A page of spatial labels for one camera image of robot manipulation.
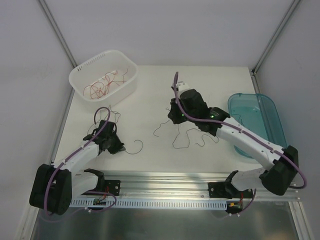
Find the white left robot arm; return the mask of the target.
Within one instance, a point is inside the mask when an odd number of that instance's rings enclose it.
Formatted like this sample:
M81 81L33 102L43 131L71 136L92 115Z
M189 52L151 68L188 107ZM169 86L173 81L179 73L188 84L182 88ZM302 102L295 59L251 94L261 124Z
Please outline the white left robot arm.
M99 195L107 190L104 173L85 165L107 151L114 155L125 150L117 135L117 125L102 120L81 145L60 163L38 167L29 204L52 214L63 215L71 201L89 192Z

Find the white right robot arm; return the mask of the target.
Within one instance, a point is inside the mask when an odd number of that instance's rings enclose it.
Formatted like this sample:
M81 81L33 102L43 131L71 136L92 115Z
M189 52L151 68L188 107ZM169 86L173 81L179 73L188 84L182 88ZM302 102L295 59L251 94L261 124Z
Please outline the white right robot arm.
M298 173L297 149L276 145L246 129L221 108L207 106L195 89L185 90L170 100L168 118L177 125L194 123L202 132L242 149L261 165L254 170L232 171L224 182L214 187L217 195L232 199L245 190L265 188L282 196L292 188Z

